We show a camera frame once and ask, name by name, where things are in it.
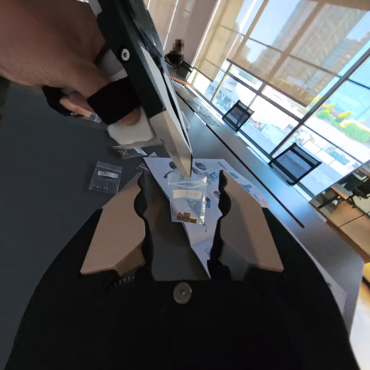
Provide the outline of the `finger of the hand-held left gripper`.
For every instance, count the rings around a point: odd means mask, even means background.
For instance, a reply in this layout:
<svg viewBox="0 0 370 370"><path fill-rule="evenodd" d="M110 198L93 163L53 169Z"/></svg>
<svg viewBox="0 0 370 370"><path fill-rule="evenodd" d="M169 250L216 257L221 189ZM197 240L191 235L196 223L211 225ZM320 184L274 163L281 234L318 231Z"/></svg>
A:
<svg viewBox="0 0 370 370"><path fill-rule="evenodd" d="M163 103L160 138L169 154L191 154L185 121L167 67L160 67L160 98Z"/></svg>
<svg viewBox="0 0 370 370"><path fill-rule="evenodd" d="M150 53L141 47L141 61L149 81L142 90L142 106L156 137L161 141L184 178L192 173L192 148L177 94L166 65L157 66Z"/></svg>

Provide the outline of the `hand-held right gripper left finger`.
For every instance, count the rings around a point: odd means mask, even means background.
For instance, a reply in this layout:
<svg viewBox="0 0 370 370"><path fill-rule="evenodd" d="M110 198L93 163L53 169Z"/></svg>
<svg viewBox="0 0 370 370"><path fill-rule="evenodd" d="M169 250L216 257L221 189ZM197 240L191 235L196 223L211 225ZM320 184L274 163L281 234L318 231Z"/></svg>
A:
<svg viewBox="0 0 370 370"><path fill-rule="evenodd" d="M137 173L107 204L91 239L81 275L115 271L119 276L151 266L151 232L145 212L145 175Z"/></svg>

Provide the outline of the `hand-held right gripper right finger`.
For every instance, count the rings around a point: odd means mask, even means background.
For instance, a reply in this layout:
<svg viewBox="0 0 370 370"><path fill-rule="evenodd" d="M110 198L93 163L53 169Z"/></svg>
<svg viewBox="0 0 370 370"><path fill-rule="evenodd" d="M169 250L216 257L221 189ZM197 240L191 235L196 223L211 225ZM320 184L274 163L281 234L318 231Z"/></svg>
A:
<svg viewBox="0 0 370 370"><path fill-rule="evenodd" d="M227 172L219 174L217 220L208 259L211 279L244 280L252 268L282 273L262 206Z"/></svg>

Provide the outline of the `adjoining dark desk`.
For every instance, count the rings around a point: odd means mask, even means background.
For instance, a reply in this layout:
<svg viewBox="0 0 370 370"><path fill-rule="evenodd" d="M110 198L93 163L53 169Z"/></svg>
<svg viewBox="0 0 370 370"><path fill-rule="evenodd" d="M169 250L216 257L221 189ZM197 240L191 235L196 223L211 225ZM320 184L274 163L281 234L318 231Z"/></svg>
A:
<svg viewBox="0 0 370 370"><path fill-rule="evenodd" d="M171 80L184 84L196 95L190 85L176 77L171 77ZM323 251L323 247L319 247L318 245L319 240L325 239L322 243L326 248L332 245L335 249L338 249L340 244L339 239L341 239L351 246L351 248L361 256L365 263L369 263L369 254L332 221L320 213L318 209L307 200L307 195L301 188L295 185L288 185L283 177L267 164L263 155L259 154L257 149L249 143L245 137L239 135L239 132L234 132L218 115L213 114L214 112L204 101L202 101L202 103L212 114L210 118L199 116L188 104L187 105L189 109L204 122L219 141L221 141L252 174L255 181L259 182L261 186L274 197L280 206L285 209L285 212L289 214L289 219L294 220L293 226L291 226L290 229L293 230L293 228L295 228L294 233L303 241L304 245L315 245L317 250Z"/></svg>

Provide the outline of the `dark work desk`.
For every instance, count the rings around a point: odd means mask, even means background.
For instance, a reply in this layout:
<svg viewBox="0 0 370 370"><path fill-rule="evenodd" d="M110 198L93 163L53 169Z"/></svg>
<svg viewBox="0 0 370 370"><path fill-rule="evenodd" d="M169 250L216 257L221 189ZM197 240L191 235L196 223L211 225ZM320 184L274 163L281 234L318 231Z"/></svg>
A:
<svg viewBox="0 0 370 370"><path fill-rule="evenodd" d="M1 118L1 369L42 275L84 221L112 196L89 191L98 160L123 165L91 122L59 115L40 90L11 84Z"/></svg>

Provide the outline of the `crumpled clear plastic wrap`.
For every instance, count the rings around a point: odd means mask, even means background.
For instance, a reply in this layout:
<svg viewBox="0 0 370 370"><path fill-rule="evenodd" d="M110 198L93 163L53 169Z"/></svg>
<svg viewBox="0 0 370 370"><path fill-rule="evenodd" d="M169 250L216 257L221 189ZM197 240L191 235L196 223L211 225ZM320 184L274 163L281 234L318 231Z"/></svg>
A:
<svg viewBox="0 0 370 370"><path fill-rule="evenodd" d="M182 98L195 113L203 117L210 118L212 116L200 98L194 95L184 84L174 80L172 80L172 84L178 96Z"/></svg>

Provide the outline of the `printed instruction manual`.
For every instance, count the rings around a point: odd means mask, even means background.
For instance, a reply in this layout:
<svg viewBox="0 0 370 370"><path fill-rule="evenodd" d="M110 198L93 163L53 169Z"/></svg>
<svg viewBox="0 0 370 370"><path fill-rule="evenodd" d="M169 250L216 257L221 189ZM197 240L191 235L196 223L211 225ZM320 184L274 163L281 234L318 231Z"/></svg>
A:
<svg viewBox="0 0 370 370"><path fill-rule="evenodd" d="M151 170L157 183L164 191L167 197L170 195L168 186L168 176L173 173L179 174L175 168L174 162L170 158L146 158L146 165ZM192 176L195 179L199 176L207 177L207 190L205 194L205 219L204 223L192 224L185 223L184 228L191 248L197 255L203 265L206 274L209 275L207 260L210 257L210 251L215 234L215 228L221 212L219 203L219 173L228 172L246 192L248 192L262 207L270 209L267 198L262 191L250 180L242 176L224 159L195 159L193 160Z"/></svg>

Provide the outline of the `scatter of clear screw bags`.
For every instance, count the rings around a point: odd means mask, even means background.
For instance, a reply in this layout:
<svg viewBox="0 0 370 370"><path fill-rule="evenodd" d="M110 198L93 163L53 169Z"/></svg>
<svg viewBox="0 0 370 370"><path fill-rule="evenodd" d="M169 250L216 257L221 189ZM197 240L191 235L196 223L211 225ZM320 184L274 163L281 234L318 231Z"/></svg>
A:
<svg viewBox="0 0 370 370"><path fill-rule="evenodd" d="M115 158L120 157L123 160L136 157L160 158L160 156L157 155L155 152L147 155L147 153L142 148L137 147L127 149L122 146L112 146L108 148L108 151L110 154L113 154ZM108 165L108 168L114 171L118 170L118 167L115 165ZM148 167L144 163L140 164L136 169L141 172L149 172Z"/></svg>

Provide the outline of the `black mesh chair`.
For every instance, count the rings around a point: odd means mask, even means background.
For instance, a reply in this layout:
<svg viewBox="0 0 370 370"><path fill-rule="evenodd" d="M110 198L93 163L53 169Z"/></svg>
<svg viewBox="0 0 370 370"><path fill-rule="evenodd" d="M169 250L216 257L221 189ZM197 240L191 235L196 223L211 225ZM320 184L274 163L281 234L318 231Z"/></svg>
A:
<svg viewBox="0 0 370 370"><path fill-rule="evenodd" d="M294 186L306 175L322 164L321 161L303 150L296 143L293 143L275 158L268 165L278 169L287 178L287 184Z"/></svg>
<svg viewBox="0 0 370 370"><path fill-rule="evenodd" d="M241 127L251 118L254 111L239 99L223 116L222 120L234 132L238 132Z"/></svg>

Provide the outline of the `beige roller blind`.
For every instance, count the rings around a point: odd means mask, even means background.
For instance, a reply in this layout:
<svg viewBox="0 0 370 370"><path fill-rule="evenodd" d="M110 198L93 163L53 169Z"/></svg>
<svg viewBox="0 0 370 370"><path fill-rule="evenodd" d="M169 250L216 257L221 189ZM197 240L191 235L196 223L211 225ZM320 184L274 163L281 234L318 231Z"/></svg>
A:
<svg viewBox="0 0 370 370"><path fill-rule="evenodd" d="M193 60L193 67L210 81L215 80L238 36L237 18L243 3L243 0L216 1Z"/></svg>
<svg viewBox="0 0 370 370"><path fill-rule="evenodd" d="M254 1L228 61L308 106L369 41L369 1Z"/></svg>

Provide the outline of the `large window wall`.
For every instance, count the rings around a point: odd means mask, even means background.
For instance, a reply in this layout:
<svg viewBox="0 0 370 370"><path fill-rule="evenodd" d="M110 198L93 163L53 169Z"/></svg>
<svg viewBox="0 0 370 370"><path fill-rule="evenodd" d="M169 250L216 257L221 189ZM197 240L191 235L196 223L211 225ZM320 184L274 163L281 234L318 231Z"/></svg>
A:
<svg viewBox="0 0 370 370"><path fill-rule="evenodd" d="M244 1L239 31L253 3ZM251 108L254 113L240 131L263 156L272 159L296 143L321 161L299 183L309 194L318 194L369 162L369 41L306 107L227 58L214 81L193 72L193 89L220 114L239 99Z"/></svg>

